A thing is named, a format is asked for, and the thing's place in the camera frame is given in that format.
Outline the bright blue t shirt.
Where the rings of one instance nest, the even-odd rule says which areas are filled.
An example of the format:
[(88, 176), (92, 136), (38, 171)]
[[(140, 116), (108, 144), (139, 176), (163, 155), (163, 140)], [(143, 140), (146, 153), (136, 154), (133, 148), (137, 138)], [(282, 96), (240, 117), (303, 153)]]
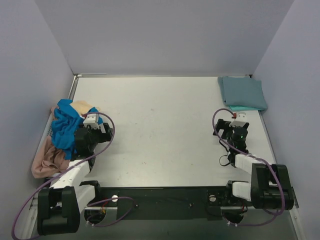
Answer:
[(71, 99), (61, 99), (57, 103), (54, 110), (55, 120), (52, 122), (52, 136), (51, 140), (53, 145), (61, 149), (66, 154), (66, 159), (72, 158), (75, 149), (75, 131), (83, 123), (83, 117), (70, 106), (73, 101)]

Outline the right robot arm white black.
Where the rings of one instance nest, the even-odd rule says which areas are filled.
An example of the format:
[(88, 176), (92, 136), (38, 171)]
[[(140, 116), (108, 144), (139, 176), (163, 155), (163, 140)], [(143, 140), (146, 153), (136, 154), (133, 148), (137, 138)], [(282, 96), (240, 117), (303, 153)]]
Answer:
[(223, 192), (223, 199), (229, 205), (240, 199), (250, 202), (256, 209), (291, 210), (294, 207), (294, 194), (288, 169), (283, 164), (264, 163), (249, 153), (246, 144), (248, 122), (219, 119), (215, 124), (217, 136), (222, 134), (219, 143), (226, 149), (227, 163), (250, 176), (250, 181), (232, 181)]

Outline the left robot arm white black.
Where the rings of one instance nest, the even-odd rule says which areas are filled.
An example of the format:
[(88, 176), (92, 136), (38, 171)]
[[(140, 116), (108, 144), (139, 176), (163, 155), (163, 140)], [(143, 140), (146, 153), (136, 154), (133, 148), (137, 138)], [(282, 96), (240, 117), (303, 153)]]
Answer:
[(75, 233), (81, 212), (89, 203), (98, 206), (103, 200), (98, 181), (85, 181), (94, 164), (94, 150), (100, 143), (110, 142), (113, 129), (102, 123), (94, 129), (89, 124), (75, 131), (75, 148), (67, 172), (56, 176), (38, 193), (37, 232), (41, 236)]

